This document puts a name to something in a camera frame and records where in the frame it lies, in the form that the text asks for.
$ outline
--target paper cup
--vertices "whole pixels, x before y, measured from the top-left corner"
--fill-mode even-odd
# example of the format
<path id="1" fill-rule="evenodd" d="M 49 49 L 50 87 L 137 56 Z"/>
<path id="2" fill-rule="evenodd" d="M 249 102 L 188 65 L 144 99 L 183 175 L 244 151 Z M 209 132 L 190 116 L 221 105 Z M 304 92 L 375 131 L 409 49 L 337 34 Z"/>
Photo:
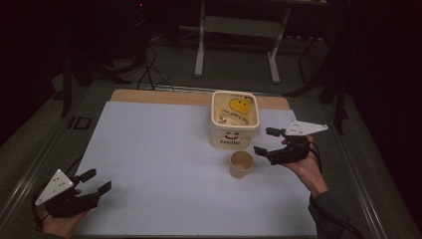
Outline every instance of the paper cup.
<path id="1" fill-rule="evenodd" d="M 237 179 L 243 178 L 252 168 L 254 158 L 246 151 L 236 151 L 230 157 L 230 174 Z"/>

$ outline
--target hand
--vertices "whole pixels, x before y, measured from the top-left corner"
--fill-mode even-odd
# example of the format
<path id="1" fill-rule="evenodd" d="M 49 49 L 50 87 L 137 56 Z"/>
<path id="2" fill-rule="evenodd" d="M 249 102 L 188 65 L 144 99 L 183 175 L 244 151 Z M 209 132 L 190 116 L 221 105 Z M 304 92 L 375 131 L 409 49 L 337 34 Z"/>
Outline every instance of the hand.
<path id="1" fill-rule="evenodd" d="M 43 233 L 61 236 L 70 239 L 79 222 L 87 215 L 89 211 L 81 212 L 75 216 L 67 218 L 54 218 L 47 211 L 43 213 Z"/>
<path id="2" fill-rule="evenodd" d="M 314 138 L 312 136 L 306 135 L 306 138 L 308 141 L 314 142 Z M 311 192 L 313 198 L 328 191 L 328 186 L 326 185 L 322 177 L 322 173 L 317 165 L 317 157 L 312 152 L 308 154 L 307 158 L 299 162 L 286 163 L 284 166 L 298 176 L 299 180 Z"/>

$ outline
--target wrist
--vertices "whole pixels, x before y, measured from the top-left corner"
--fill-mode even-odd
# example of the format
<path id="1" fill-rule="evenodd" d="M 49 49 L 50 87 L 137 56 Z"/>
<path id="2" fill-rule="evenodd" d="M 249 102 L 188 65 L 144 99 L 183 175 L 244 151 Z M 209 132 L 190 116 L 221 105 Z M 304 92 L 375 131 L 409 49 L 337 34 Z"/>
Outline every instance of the wrist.
<path id="1" fill-rule="evenodd" d="M 313 198 L 316 198 L 318 195 L 327 192 L 328 186 L 326 185 L 323 179 L 320 179 L 317 182 L 313 183 L 313 186 L 310 187 L 309 190 Z"/>

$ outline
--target wooden table edge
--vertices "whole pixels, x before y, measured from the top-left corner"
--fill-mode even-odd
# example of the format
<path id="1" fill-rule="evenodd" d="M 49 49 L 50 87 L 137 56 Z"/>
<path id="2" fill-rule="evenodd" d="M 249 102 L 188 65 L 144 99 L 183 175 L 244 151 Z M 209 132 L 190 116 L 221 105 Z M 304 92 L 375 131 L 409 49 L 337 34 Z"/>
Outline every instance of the wooden table edge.
<path id="1" fill-rule="evenodd" d="M 260 109 L 289 110 L 285 98 L 255 96 Z M 111 102 L 152 103 L 171 105 L 211 106 L 212 93 L 160 92 L 117 89 L 110 98 Z"/>

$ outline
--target table leg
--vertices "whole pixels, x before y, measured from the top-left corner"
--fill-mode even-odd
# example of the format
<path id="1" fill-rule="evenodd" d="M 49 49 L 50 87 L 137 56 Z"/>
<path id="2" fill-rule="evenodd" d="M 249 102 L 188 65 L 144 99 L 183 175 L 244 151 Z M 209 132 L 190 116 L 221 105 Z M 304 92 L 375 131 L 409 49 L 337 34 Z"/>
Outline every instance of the table leg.
<path id="1" fill-rule="evenodd" d="M 276 56 L 277 56 L 277 52 L 279 51 L 280 43 L 282 42 L 282 39 L 283 39 L 283 34 L 285 33 L 286 24 L 289 20 L 290 13 L 291 13 L 291 9 L 288 8 L 286 10 L 283 22 L 280 24 L 279 33 L 277 34 L 276 44 L 273 48 L 273 51 L 268 53 L 268 62 L 270 64 L 271 78 L 273 79 L 274 84 L 278 84 L 280 82 L 279 70 L 277 68 L 277 63 L 276 63 Z"/>
<path id="2" fill-rule="evenodd" d="M 72 72 L 70 63 L 70 50 L 65 50 L 63 57 L 63 110 L 61 117 L 65 117 L 72 106 Z"/>
<path id="3" fill-rule="evenodd" d="M 204 34 L 205 34 L 205 0 L 201 1 L 201 19 L 199 20 L 199 47 L 196 55 L 195 77 L 202 76 L 202 68 L 204 66 Z"/>

